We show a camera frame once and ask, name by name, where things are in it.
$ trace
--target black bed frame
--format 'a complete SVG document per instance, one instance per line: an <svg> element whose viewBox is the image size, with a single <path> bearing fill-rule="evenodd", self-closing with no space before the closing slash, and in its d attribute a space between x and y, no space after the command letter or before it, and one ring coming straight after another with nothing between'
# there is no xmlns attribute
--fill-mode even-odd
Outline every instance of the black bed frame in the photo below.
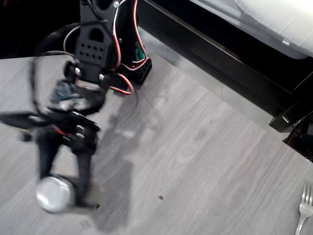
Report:
<svg viewBox="0 0 313 235"><path fill-rule="evenodd" d="M274 116L285 131L313 110L313 58L291 59L189 0L140 0L139 25Z"/></svg>

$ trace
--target fork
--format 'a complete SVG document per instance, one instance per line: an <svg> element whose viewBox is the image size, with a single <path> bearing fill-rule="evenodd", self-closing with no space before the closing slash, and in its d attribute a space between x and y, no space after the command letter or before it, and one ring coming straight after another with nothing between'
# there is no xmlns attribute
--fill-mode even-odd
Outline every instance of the fork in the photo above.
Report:
<svg viewBox="0 0 313 235"><path fill-rule="evenodd" d="M300 219L295 235L300 234L303 222L313 215L313 186L308 182L304 182L302 199L299 207Z"/></svg>

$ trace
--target black wire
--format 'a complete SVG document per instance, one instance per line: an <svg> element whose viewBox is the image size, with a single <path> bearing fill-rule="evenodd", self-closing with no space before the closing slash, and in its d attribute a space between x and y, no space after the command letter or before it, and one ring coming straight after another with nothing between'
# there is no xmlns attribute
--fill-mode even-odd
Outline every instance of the black wire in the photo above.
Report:
<svg viewBox="0 0 313 235"><path fill-rule="evenodd" d="M31 102L34 106L35 111L38 113L39 116L45 118L46 120L50 120L50 118L45 115L41 110L40 110L40 105L37 101L37 87L36 87L36 82L37 82L37 63L38 60L42 55L45 55L44 52L46 51L46 48L49 44L51 44L54 40L62 37L65 33L71 31L75 27L84 27L84 26L89 26L89 25L95 25L95 24L100 24L103 26L104 30L108 35L111 34L110 30L106 27L105 23L107 20L101 20L101 21L91 21L91 22L85 22L85 23L71 23L67 24L64 27L58 29L57 31L49 34L36 48L35 53L34 53L34 58L31 61L30 64L30 76L29 76L29 84L30 84L30 95L31 95Z"/></svg>
<svg viewBox="0 0 313 235"><path fill-rule="evenodd" d="M92 5L91 1L87 0L87 3L88 3L90 10L94 14L94 16L97 18L97 20L103 20L103 18L98 15L98 13L97 13L96 9L94 8L94 6Z"/></svg>

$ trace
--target wood grain surface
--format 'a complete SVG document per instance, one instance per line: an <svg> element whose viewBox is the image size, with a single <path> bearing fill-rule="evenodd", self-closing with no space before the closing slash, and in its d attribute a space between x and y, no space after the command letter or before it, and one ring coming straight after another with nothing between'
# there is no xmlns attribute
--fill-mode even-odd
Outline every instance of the wood grain surface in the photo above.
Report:
<svg viewBox="0 0 313 235"><path fill-rule="evenodd" d="M110 92L92 117L102 131L94 156L100 208L50 215L33 198L37 149L0 126L1 235L293 235L313 165L151 53L136 94ZM42 60L44 102L66 57ZM0 61L0 111L29 110L30 59ZM55 171L75 175L63 148ZM312 218L302 235L313 233Z"/></svg>

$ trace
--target white bedsheet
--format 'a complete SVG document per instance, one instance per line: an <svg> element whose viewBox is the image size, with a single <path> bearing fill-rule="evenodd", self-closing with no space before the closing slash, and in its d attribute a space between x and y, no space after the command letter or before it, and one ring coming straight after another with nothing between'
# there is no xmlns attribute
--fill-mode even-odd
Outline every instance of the white bedsheet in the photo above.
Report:
<svg viewBox="0 0 313 235"><path fill-rule="evenodd" d="M282 43L282 40L263 31L257 25L255 20L245 15L237 6L235 0L190 0L213 14L223 18L232 25L255 37L266 45L280 51L281 53L294 58L305 59L307 54Z"/></svg>
<svg viewBox="0 0 313 235"><path fill-rule="evenodd" d="M236 4L261 30L313 56L313 0L236 0Z"/></svg>

